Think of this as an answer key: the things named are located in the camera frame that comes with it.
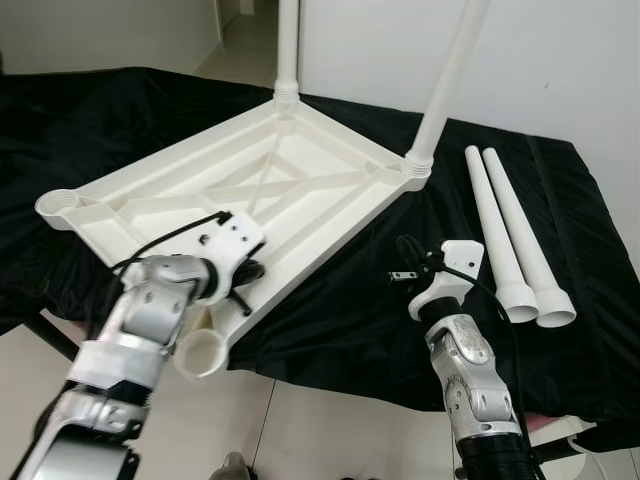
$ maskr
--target black cable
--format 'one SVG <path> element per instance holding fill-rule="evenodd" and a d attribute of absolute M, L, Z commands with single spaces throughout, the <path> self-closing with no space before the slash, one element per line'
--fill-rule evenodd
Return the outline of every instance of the black cable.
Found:
<path fill-rule="evenodd" d="M 523 390 L 521 382 L 521 368 L 520 368 L 520 346 L 518 344 L 518 338 L 515 330 L 509 319 L 507 311 L 500 303 L 500 300 L 494 295 L 494 293 L 487 288 L 484 284 L 476 280 L 475 278 L 459 272 L 453 268 L 447 267 L 444 264 L 444 255 L 442 252 L 430 252 L 426 253 L 422 245 L 411 235 L 401 235 L 396 238 L 396 247 L 402 257 L 404 257 L 407 266 L 415 271 L 418 278 L 422 283 L 431 283 L 434 272 L 443 271 L 458 278 L 466 280 L 470 284 L 478 287 L 483 293 L 487 294 L 496 304 L 498 314 L 507 323 L 509 327 L 509 334 L 511 336 L 511 344 L 513 348 L 513 369 L 514 369 L 514 383 L 515 383 L 515 409 L 518 418 L 518 424 L 522 431 L 522 438 L 527 449 L 531 462 L 534 466 L 536 475 L 540 480 L 546 480 L 542 469 L 540 468 L 540 462 L 535 457 L 533 448 L 531 447 L 531 439 L 529 438 L 529 429 L 527 428 L 527 420 L 524 410 Z"/>
<path fill-rule="evenodd" d="M 131 255 L 129 258 L 122 260 L 118 263 L 116 263 L 113 267 L 111 267 L 111 271 L 115 272 L 116 270 L 120 269 L 120 271 L 118 272 L 118 275 L 116 277 L 113 278 L 113 280 L 111 281 L 111 285 L 109 287 L 109 291 L 107 293 L 107 302 L 106 302 L 106 307 L 105 308 L 110 308 L 110 306 L 115 302 L 115 296 L 116 296 L 116 292 L 118 290 L 118 285 L 122 282 L 122 278 L 124 277 L 124 274 L 127 272 L 128 268 L 137 262 L 141 262 L 143 259 L 140 255 L 142 255 L 143 253 L 147 252 L 148 250 L 151 250 L 153 247 L 158 246 L 159 244 L 161 244 L 162 242 L 166 242 L 167 240 L 180 235 L 181 233 L 187 232 L 189 230 L 191 230 L 192 228 L 195 227 L 199 227 L 200 225 L 203 225 L 205 223 L 208 223 L 212 220 L 219 220 L 218 223 L 220 225 L 222 225 L 224 222 L 226 222 L 227 220 L 229 220 L 232 217 L 230 212 L 226 212 L 226 211 L 219 211 L 214 213 L 213 215 L 209 215 L 207 217 L 203 217 L 199 220 L 196 220 L 194 222 L 188 223 L 186 225 L 183 225 L 182 227 L 176 228 L 175 230 L 170 231 L 169 233 L 165 233 L 164 235 L 156 238 L 155 240 L 151 240 L 149 243 L 143 245 L 142 247 L 140 247 L 133 255 Z M 109 315 L 109 312 L 104 312 L 103 314 L 103 323 L 104 321 L 107 320 L 107 317 Z M 90 340 L 92 338 L 94 338 L 94 322 L 93 322 L 93 316 L 89 317 L 89 320 L 87 322 L 87 340 Z"/>

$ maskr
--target doorway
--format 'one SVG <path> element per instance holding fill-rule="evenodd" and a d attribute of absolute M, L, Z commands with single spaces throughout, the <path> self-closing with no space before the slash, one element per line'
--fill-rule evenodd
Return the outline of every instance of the doorway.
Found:
<path fill-rule="evenodd" d="M 273 88 L 278 47 L 278 0 L 217 2 L 221 44 L 195 74 Z"/>

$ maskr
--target white floor tile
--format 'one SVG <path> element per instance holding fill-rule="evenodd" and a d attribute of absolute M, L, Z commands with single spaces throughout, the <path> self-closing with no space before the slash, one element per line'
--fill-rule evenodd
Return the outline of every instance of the white floor tile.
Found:
<path fill-rule="evenodd" d="M 631 449 L 631 458 L 633 460 L 633 466 L 636 469 L 638 480 L 640 480 L 640 447 Z"/>
<path fill-rule="evenodd" d="M 453 436 L 453 431 L 451 432 L 451 455 L 453 457 L 453 472 L 451 475 L 452 480 L 456 480 L 455 471 L 456 469 L 462 467 L 462 459 L 458 454 L 458 449 L 456 448 L 456 439 Z"/>
<path fill-rule="evenodd" d="M 216 52 L 198 76 L 262 86 L 276 65 L 275 51 L 228 47 Z"/>
<path fill-rule="evenodd" d="M 449 419 L 276 382 L 254 466 L 261 480 L 450 480 Z"/>
<path fill-rule="evenodd" d="M 70 362 L 24 327 L 0 337 L 2 432 L 0 478 L 8 478 L 31 439 L 33 425 L 59 392 Z M 251 461 L 273 380 L 249 372 L 223 372 L 204 386 L 187 383 L 168 365 L 153 395 L 142 437 L 136 480 L 206 480 L 224 455 Z"/>
<path fill-rule="evenodd" d="M 273 380 L 250 372 L 223 372 L 194 386 L 165 370 L 142 437 L 136 480 L 207 480 L 227 452 L 251 462 L 267 413 Z"/>
<path fill-rule="evenodd" d="M 604 477 L 600 474 L 591 455 L 581 456 L 586 457 L 585 465 L 577 480 L 603 480 Z M 633 467 L 631 452 L 628 449 L 596 453 L 595 456 L 600 461 L 609 480 L 636 480 L 638 478 Z"/>
<path fill-rule="evenodd" d="M 238 15 L 224 30 L 224 45 L 229 48 L 275 50 L 277 40 L 277 10 Z"/>
<path fill-rule="evenodd" d="M 79 328 L 77 325 L 74 325 L 72 322 L 68 320 L 63 320 L 61 318 L 56 317 L 54 314 L 49 312 L 46 308 L 40 312 L 45 319 L 50 321 L 54 327 L 64 333 L 70 340 L 72 340 L 76 345 L 80 345 L 87 334 L 84 330 Z"/>

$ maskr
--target black table cover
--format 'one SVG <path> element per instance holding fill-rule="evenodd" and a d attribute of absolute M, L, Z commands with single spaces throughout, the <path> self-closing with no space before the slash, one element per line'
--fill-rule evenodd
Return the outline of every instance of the black table cover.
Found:
<path fill-rule="evenodd" d="M 72 232 L 35 213 L 39 195 L 76 188 L 271 98 L 270 90 L 151 69 L 0 77 L 0 332 L 43 307 L 100 321 L 108 269 Z M 343 101 L 304 101 L 398 154 L 420 115 Z M 231 351 L 230 368 L 442 408 L 423 327 L 387 272 L 403 269 L 394 240 L 426 247 L 483 240 L 464 148 L 495 147 L 549 263 L 578 311 L 559 329 L 517 325 L 528 411 L 608 421 L 640 417 L 640 285 L 598 186 L 567 142 L 451 120 L 433 175 L 402 195 Z M 491 288 L 485 259 L 480 280 Z M 472 314 L 512 382 L 511 344 L 491 301 L 474 289 Z"/>

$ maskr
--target white wall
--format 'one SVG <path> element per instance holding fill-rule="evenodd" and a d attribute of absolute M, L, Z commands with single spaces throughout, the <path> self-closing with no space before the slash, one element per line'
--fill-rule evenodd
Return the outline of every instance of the white wall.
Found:
<path fill-rule="evenodd" d="M 231 20 L 240 15 L 240 0 L 218 0 L 220 3 L 220 18 L 222 28 L 231 23 Z"/>
<path fill-rule="evenodd" d="M 461 0 L 302 0 L 305 93 L 422 111 Z M 451 117 L 573 142 L 640 271 L 638 0 L 493 0 Z"/>
<path fill-rule="evenodd" d="M 240 13 L 242 15 L 255 15 L 256 6 L 254 0 L 240 0 Z"/>
<path fill-rule="evenodd" d="M 7 73 L 130 65 L 189 73 L 218 41 L 213 0 L 0 0 Z"/>

